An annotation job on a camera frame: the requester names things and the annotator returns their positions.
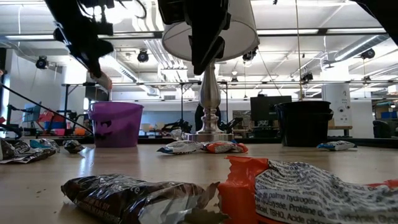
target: black trash can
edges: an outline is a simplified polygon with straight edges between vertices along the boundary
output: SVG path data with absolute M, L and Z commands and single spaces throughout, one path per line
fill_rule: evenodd
M 327 101 L 298 101 L 276 105 L 282 144 L 315 147 L 327 140 L 333 117 Z

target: white lamp shade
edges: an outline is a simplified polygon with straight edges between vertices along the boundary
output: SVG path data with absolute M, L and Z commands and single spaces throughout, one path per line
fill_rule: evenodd
M 242 56 L 259 44 L 250 0 L 229 0 L 228 12 L 231 14 L 231 25 L 220 34 L 225 40 L 224 57 L 217 61 Z M 175 57 L 191 61 L 189 35 L 192 35 L 192 28 L 186 22 L 165 25 L 162 39 L 165 50 Z

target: computer monitor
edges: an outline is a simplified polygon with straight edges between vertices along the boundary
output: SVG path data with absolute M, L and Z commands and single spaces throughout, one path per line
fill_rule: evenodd
M 31 103 L 25 104 L 25 113 L 24 113 L 24 122 L 34 122 L 37 121 L 40 117 L 40 110 L 42 109 L 40 106 L 33 105 Z
M 277 120 L 275 105 L 289 103 L 292 96 L 258 96 L 250 98 L 252 121 Z

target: purple trick-or-treat bucket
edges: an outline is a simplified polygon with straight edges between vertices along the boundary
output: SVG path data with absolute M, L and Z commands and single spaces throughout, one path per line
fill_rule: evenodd
M 93 120 L 96 147 L 134 147 L 138 143 L 142 105 L 97 102 L 88 114 Z

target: wooden table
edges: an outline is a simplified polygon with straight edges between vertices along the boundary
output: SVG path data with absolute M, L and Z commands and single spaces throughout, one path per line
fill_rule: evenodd
M 154 182 L 175 180 L 202 186 L 227 178 L 229 162 L 225 154 L 168 156 L 156 152 L 159 147 L 85 149 L 76 155 L 63 150 L 32 164 L 1 165 L 1 223 L 99 223 L 77 210 L 60 190 L 67 180 L 85 175 L 120 173 Z M 358 151 L 328 152 L 279 144 L 248 147 L 249 153 L 242 156 L 307 162 L 348 182 L 366 184 L 398 178 L 396 149 L 359 147 Z

